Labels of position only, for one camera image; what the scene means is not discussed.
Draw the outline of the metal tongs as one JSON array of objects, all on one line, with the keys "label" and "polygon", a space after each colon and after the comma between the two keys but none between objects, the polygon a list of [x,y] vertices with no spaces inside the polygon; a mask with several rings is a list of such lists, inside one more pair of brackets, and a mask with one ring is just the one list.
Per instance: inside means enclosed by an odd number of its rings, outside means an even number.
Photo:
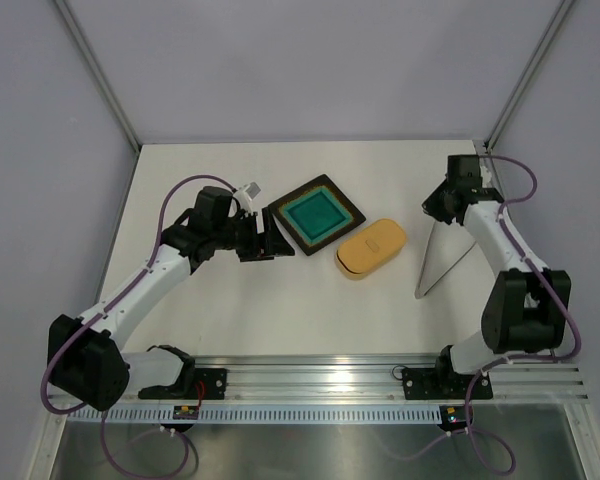
[{"label": "metal tongs", "polygon": [[473,237],[462,226],[434,221],[422,257],[415,298],[424,298],[475,245]]}]

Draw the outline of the orange lunch box lid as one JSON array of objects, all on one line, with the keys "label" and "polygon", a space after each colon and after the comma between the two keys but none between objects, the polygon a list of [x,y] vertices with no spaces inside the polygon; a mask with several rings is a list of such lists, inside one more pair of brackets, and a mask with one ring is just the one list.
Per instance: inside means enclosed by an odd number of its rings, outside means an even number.
[{"label": "orange lunch box lid", "polygon": [[405,230],[397,222],[383,218],[344,241],[336,252],[340,251],[342,254],[358,256],[364,253],[376,257],[388,256],[401,251],[407,240]]}]

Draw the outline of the orange lunch box base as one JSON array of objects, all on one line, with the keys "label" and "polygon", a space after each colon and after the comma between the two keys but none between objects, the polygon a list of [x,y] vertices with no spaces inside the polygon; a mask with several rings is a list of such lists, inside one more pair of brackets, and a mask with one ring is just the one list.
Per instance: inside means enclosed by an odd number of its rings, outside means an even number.
[{"label": "orange lunch box base", "polygon": [[397,251],[388,256],[376,257],[366,253],[358,256],[342,254],[340,251],[337,251],[335,254],[335,264],[346,278],[350,280],[362,280],[393,261],[400,254],[401,251]]}]

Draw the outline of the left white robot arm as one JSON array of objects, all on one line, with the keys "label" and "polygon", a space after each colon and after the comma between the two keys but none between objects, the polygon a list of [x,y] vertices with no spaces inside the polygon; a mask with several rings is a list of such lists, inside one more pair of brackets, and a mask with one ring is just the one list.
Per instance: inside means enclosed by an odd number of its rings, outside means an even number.
[{"label": "left white robot arm", "polygon": [[229,250],[242,262],[294,255],[268,210],[235,215],[188,208],[160,232],[147,261],[110,297],[72,318],[61,315],[49,328],[47,367],[40,396],[47,410],[48,387],[78,399],[81,407],[110,409],[133,382],[142,399],[199,398],[195,360],[182,350],[158,345],[136,356],[121,350],[153,308],[216,251]]}]

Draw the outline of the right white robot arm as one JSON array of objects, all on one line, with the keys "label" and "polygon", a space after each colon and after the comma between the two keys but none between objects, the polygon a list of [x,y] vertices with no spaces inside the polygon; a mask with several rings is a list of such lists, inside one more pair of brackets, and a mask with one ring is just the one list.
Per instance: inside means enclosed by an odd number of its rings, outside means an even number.
[{"label": "right white robot arm", "polygon": [[468,386],[469,374],[519,359],[549,360],[549,352],[563,343],[568,274],[550,269],[532,251],[494,188],[445,180],[422,207],[438,222],[464,227],[495,277],[479,331],[441,354],[448,363],[434,371],[436,389],[456,396]]}]

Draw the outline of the square teal black plate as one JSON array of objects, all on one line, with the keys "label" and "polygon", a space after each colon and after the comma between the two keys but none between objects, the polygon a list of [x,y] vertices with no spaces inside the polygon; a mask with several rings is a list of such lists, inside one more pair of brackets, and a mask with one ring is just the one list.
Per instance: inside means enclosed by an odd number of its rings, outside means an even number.
[{"label": "square teal black plate", "polygon": [[326,174],[268,205],[306,256],[311,256],[366,221],[365,215]]}]

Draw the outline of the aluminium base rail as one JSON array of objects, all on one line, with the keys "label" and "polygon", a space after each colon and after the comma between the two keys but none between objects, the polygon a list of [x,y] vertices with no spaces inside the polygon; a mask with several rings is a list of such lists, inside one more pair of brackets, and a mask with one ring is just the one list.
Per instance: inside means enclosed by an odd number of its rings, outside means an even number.
[{"label": "aluminium base rail", "polygon": [[[515,360],[479,371],[461,400],[407,400],[399,369],[431,367],[432,355],[309,355],[309,356],[198,356],[198,368],[227,371],[225,398],[204,399],[226,403],[582,403],[588,391],[578,367],[573,363]],[[53,386],[54,400],[76,401],[72,395]],[[139,385],[133,382],[118,400],[143,400]]]}]

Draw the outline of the right aluminium frame post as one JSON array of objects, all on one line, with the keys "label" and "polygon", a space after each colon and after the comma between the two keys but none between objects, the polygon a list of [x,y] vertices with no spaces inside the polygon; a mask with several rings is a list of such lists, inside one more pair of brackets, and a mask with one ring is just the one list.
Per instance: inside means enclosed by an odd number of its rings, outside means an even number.
[{"label": "right aluminium frame post", "polygon": [[549,21],[543,29],[531,55],[526,61],[516,83],[505,101],[489,134],[483,142],[486,152],[492,152],[502,138],[517,109],[522,105],[536,76],[556,44],[561,31],[566,26],[574,9],[579,4],[577,0],[561,0],[554,9]]}]

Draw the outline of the aluminium frame post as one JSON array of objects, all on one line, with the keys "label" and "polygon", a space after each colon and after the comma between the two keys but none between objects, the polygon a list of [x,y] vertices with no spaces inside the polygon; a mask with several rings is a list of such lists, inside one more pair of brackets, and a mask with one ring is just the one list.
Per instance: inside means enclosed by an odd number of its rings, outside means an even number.
[{"label": "aluminium frame post", "polygon": [[52,0],[50,2],[54,10],[59,15],[59,19],[64,25],[67,34],[74,44],[78,57],[83,62],[88,74],[90,75],[98,94],[104,101],[110,111],[122,134],[130,146],[134,155],[138,157],[141,152],[142,142],[129,120],[118,96],[116,95],[107,75],[91,45],[91,42],[78,19],[78,16],[66,0]]},{"label": "aluminium frame post", "polygon": [[486,152],[492,152],[502,138],[517,109],[522,105],[536,76],[556,44],[561,31],[566,26],[574,9],[579,4],[577,0],[561,0],[554,9],[549,21],[543,29],[531,55],[526,61],[516,83],[505,101],[489,134],[483,142]]}]

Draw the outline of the left aluminium frame post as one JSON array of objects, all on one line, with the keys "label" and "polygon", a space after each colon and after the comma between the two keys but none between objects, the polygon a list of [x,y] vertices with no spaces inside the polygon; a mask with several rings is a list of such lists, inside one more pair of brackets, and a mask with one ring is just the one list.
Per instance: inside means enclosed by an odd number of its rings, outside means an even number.
[{"label": "left aluminium frame post", "polygon": [[54,10],[59,15],[59,19],[64,25],[67,34],[74,44],[78,57],[83,62],[88,74],[90,75],[98,94],[104,101],[110,111],[122,134],[130,146],[134,155],[138,157],[141,152],[142,142],[129,120],[118,96],[116,95],[107,75],[91,45],[91,42],[78,19],[78,16],[66,0],[52,0],[50,2]]}]

